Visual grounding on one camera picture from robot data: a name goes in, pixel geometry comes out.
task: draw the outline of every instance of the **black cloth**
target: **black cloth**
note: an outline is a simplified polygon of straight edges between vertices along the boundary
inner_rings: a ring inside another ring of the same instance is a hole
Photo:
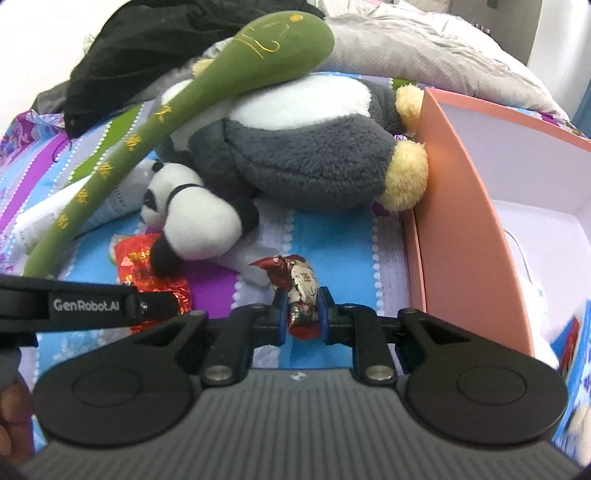
[[[120,111],[168,71],[201,55],[268,13],[299,10],[323,18],[306,0],[132,0],[107,20],[74,68],[63,111],[77,138]]]

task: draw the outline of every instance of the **black circular pad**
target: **black circular pad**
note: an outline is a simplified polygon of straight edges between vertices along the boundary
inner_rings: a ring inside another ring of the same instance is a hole
[[[186,415],[193,388],[172,359],[150,346],[101,350],[39,379],[33,407],[49,438],[86,447],[135,445]]]
[[[407,402],[426,427],[461,443],[489,447],[552,435],[567,403],[555,371],[500,346],[489,355],[453,350],[446,345],[431,352],[408,380]]]
[[[120,368],[99,368],[79,378],[73,386],[74,395],[92,407],[123,405],[132,401],[141,389],[141,378]]]
[[[469,400],[501,406],[519,400],[527,385],[519,374],[508,368],[476,367],[460,374],[457,387]]]

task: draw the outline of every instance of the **floral pattern fabric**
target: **floral pattern fabric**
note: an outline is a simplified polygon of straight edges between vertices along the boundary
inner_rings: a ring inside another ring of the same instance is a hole
[[[9,167],[31,144],[47,140],[64,128],[60,113],[39,115],[29,110],[17,115],[0,140],[0,170]]]

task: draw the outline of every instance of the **metal screw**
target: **metal screw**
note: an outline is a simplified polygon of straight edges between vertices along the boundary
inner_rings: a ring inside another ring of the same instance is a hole
[[[370,380],[383,382],[394,376],[394,370],[386,365],[372,365],[365,371],[365,375]]]
[[[224,382],[232,377],[232,369],[226,365],[212,365],[205,370],[205,378],[212,382]]]

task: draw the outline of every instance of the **black strap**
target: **black strap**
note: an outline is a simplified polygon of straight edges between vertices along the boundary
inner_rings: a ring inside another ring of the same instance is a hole
[[[205,188],[203,185],[199,185],[197,183],[184,183],[182,185],[179,185],[178,187],[175,187],[173,189],[173,191],[170,192],[170,195],[168,195],[168,200],[166,200],[166,216],[168,216],[168,207],[170,207],[170,202],[173,201],[174,196],[177,193],[182,192],[184,189],[189,189],[189,188],[192,188],[192,187],[197,187],[197,188],[200,188],[200,189],[204,189]]]

